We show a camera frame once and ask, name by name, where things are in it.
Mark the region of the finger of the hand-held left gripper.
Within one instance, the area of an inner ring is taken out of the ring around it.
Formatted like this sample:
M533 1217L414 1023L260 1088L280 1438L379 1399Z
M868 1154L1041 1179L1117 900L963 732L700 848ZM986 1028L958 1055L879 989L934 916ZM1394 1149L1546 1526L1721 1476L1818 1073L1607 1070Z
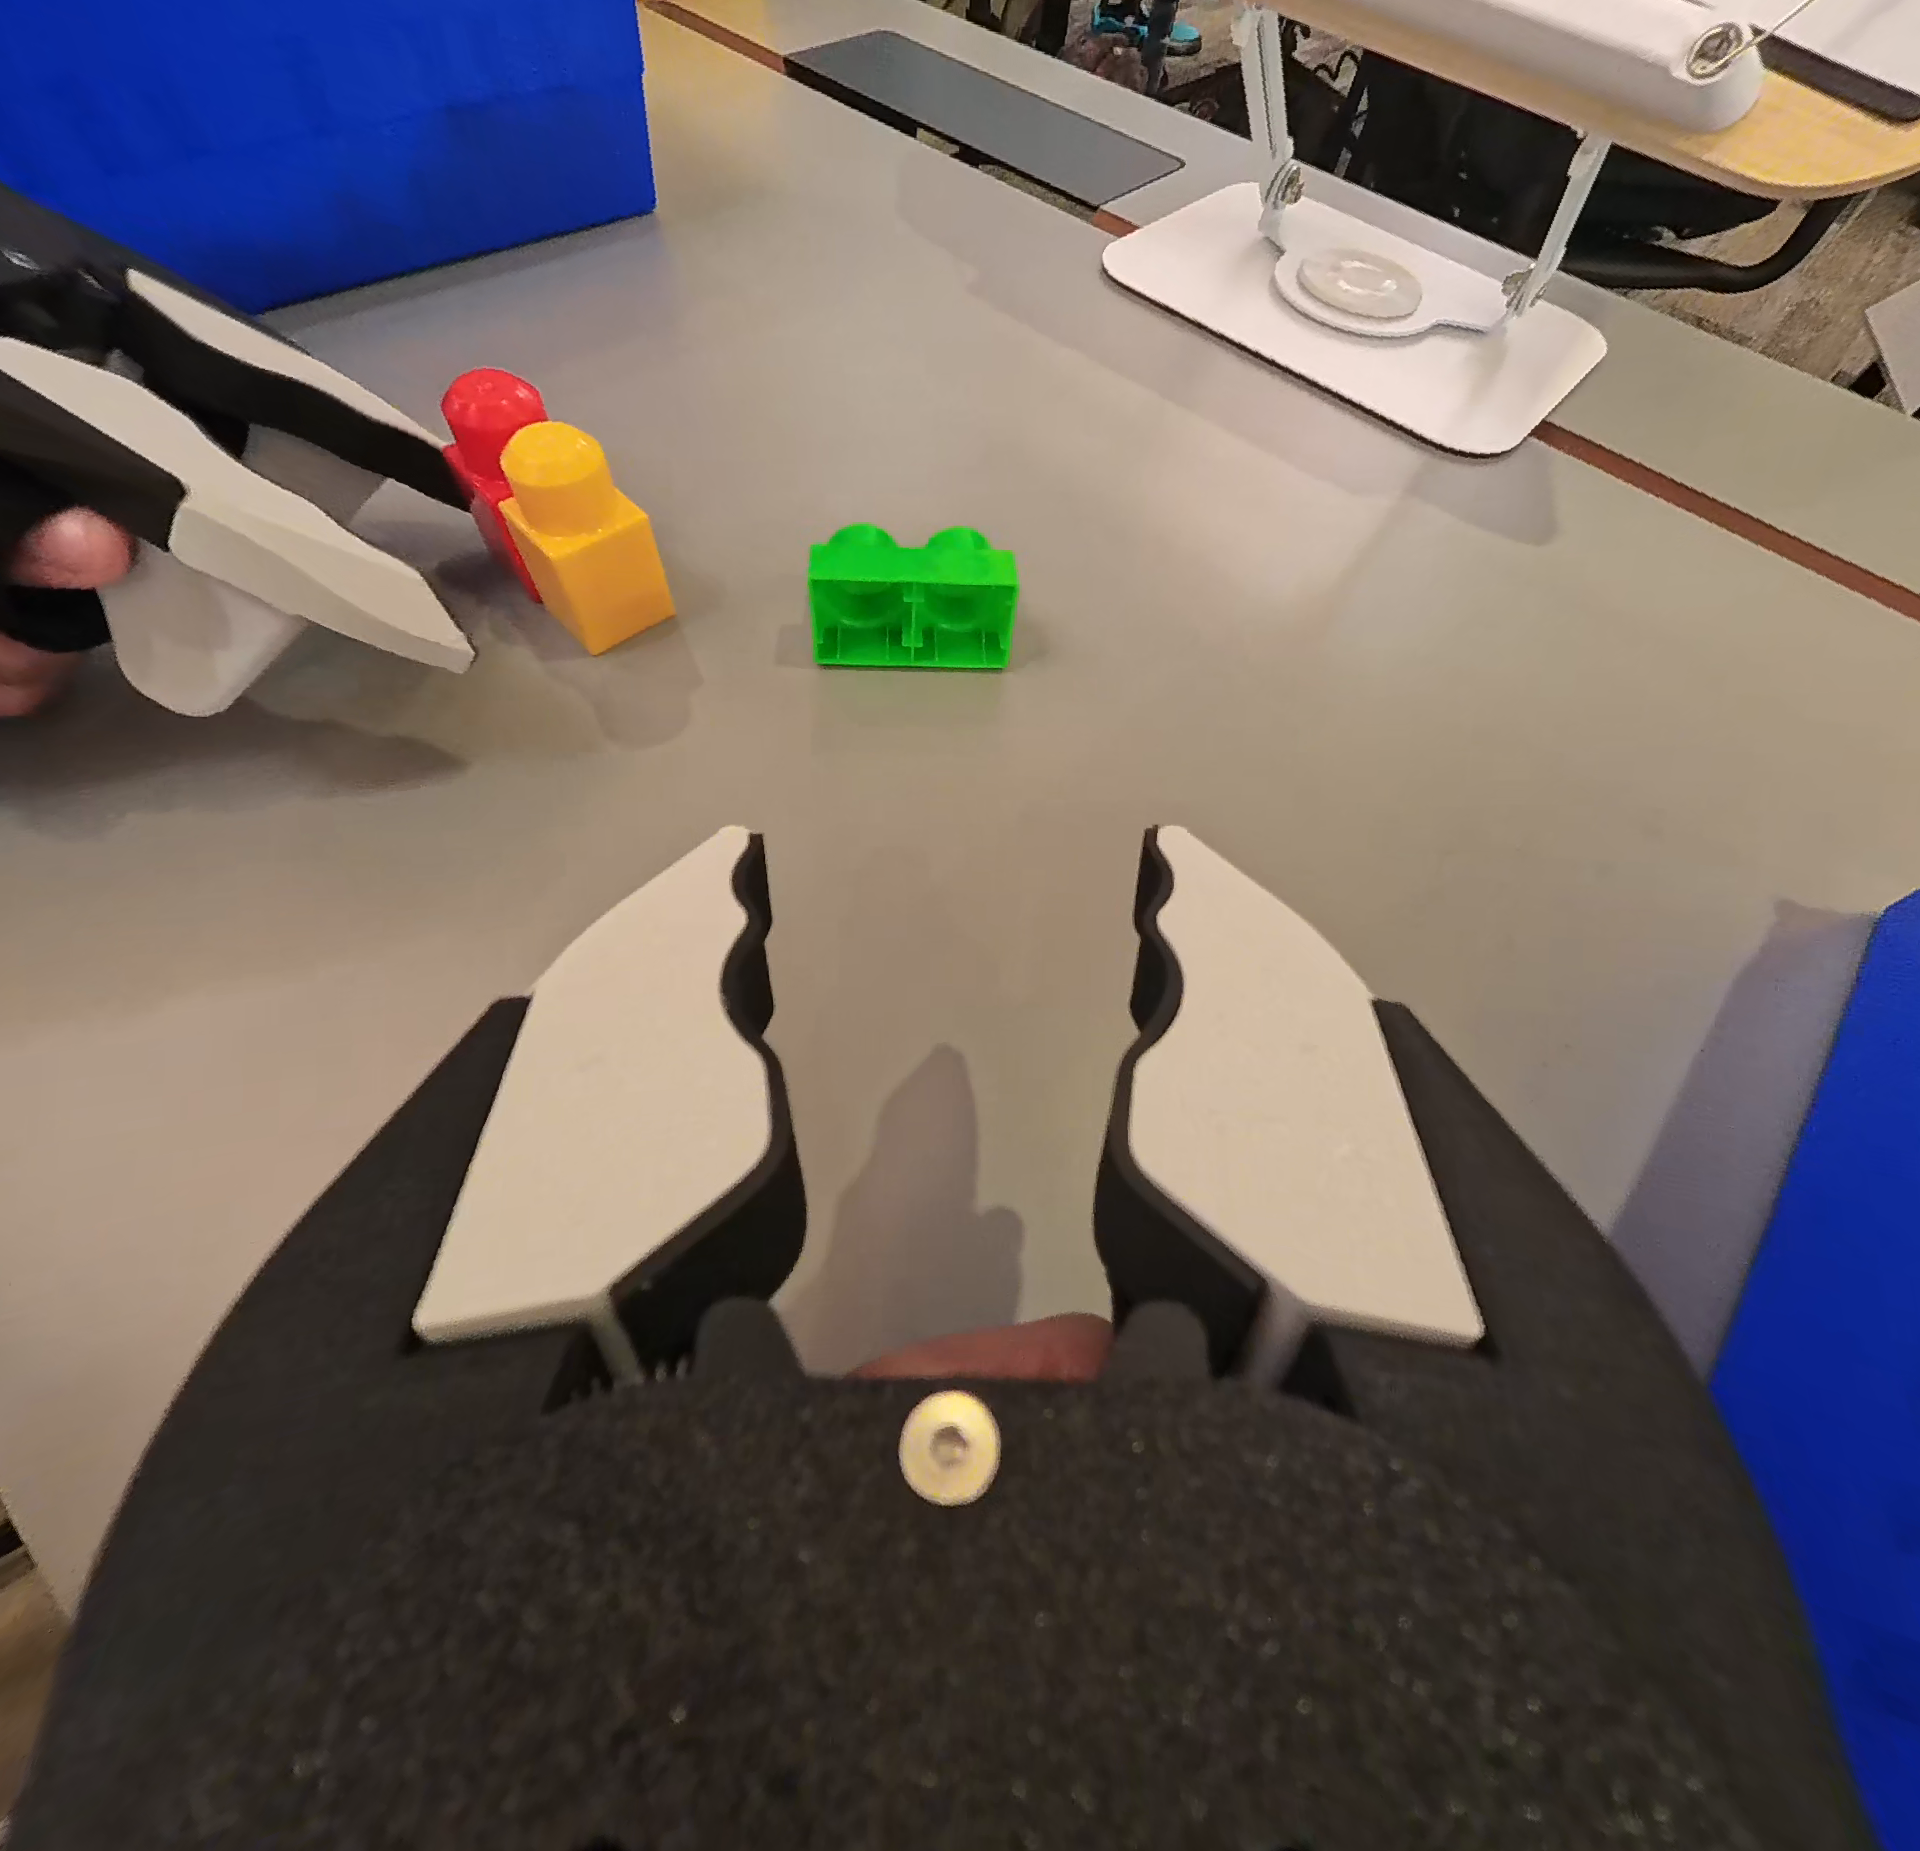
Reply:
M141 381L2 341L6 449L65 506L141 541L102 605L135 690L225 712L305 631L453 674L472 646L421 575L260 478Z
M428 429L257 321L153 273L125 274L119 352L185 414L268 429L445 508L468 508Z

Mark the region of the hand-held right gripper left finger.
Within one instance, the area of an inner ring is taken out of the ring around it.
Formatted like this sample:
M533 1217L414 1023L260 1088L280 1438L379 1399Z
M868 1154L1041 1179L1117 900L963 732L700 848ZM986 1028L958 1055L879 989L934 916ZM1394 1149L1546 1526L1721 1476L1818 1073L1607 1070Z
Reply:
M806 1183L769 930L764 840L724 826L535 979L414 1307L425 1344L582 1328L635 1385L693 1360L713 1305L785 1285Z

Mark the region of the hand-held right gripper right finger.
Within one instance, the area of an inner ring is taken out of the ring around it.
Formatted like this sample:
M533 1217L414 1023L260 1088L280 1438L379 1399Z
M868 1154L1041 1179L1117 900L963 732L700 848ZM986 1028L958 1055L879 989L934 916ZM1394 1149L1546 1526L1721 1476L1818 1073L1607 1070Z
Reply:
M1214 1377L1267 1390L1315 1328L1484 1347L1364 979L1184 826L1143 834L1132 920L1136 1036L1095 1183L1115 1332L1179 1305Z

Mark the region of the red single-stud block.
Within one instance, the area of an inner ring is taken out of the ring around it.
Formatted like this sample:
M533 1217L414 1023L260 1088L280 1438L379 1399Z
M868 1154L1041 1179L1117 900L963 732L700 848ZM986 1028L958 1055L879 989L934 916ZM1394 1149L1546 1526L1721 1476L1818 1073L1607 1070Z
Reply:
M519 433L545 421L538 388L500 368L475 368L449 383L442 416L453 437L445 447L445 462L468 500L468 514L482 543L540 608L538 584L500 517L516 495L500 458Z

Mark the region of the blue plastic bin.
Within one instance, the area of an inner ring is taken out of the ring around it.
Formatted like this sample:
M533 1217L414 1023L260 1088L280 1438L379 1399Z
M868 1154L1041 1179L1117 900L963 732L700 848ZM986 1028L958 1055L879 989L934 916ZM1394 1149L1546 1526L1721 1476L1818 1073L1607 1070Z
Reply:
M2 0L2 183L244 310L620 225L635 0Z
M1712 1371L1882 1846L1918 1846L1918 897L1860 957Z

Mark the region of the yellow single-stud block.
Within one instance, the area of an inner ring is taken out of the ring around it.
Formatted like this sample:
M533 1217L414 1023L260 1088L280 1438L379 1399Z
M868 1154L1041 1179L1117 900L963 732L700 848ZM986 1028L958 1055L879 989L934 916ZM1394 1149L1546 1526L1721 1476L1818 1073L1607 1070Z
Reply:
M572 425L529 425L500 453L498 514L540 605L592 655L679 614L647 514L614 484L602 445Z

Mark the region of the green two-stud block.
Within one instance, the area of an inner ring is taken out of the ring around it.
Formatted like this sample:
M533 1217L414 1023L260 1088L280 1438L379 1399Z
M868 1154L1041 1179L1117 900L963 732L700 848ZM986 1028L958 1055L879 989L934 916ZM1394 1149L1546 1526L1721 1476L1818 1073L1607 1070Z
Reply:
M1006 670L1018 618L1014 552L949 525L921 547L851 524L807 552L820 669Z

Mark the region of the person's left hand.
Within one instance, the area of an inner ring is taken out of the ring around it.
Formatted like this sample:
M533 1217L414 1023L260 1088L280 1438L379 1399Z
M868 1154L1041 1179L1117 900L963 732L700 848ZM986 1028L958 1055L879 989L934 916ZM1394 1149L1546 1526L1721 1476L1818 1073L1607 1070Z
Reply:
M119 584L136 553L136 541L116 524L87 508L48 517L12 548L6 570L6 605L20 605L28 590L98 594ZM2 633L2 720L18 721L42 712L84 669L87 647L48 647Z

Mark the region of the flat table hatch cover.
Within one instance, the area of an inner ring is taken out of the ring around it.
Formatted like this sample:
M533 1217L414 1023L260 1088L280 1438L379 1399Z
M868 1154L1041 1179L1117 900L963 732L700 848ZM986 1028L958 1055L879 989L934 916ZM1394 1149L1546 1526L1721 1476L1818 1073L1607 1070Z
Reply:
M785 73L898 133L929 133L978 167L1016 174L1084 209L1179 174L1161 147L1063 109L893 30L785 57Z

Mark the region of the grey leaning board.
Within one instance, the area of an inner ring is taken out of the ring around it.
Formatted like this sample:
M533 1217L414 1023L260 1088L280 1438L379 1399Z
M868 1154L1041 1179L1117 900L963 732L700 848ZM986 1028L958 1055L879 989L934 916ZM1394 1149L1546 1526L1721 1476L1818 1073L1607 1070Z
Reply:
M1918 416L1918 279L1872 302L1863 312L1877 372L1874 392L1907 416Z

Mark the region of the white sheet holder ledge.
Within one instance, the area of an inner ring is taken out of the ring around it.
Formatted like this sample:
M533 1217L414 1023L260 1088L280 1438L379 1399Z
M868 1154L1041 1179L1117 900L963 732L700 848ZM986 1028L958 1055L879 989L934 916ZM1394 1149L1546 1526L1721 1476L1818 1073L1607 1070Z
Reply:
M1688 0L1260 0L1330 14L1368 48L1460 66L1540 114L1617 137L1717 137L1764 93L1761 40Z

